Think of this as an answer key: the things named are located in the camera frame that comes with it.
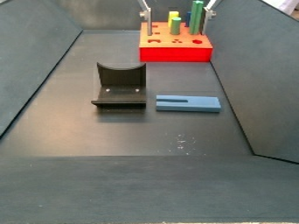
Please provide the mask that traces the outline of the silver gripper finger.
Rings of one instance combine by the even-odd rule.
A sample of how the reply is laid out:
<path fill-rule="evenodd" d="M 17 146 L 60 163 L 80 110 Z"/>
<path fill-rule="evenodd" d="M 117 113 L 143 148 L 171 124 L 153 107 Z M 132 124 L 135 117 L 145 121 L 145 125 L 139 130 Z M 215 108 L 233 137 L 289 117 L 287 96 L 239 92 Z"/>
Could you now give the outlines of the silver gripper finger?
<path fill-rule="evenodd" d="M 145 0 L 137 0 L 141 11 L 140 17 L 147 21 L 148 25 L 152 25 L 152 10 L 145 2 Z"/>
<path fill-rule="evenodd" d="M 220 4 L 220 1 L 221 0 L 209 0 L 207 6 L 204 7 L 204 19 L 203 19 L 203 26 L 201 26 L 201 34 L 205 34 L 208 22 L 216 16 L 215 8 Z"/>

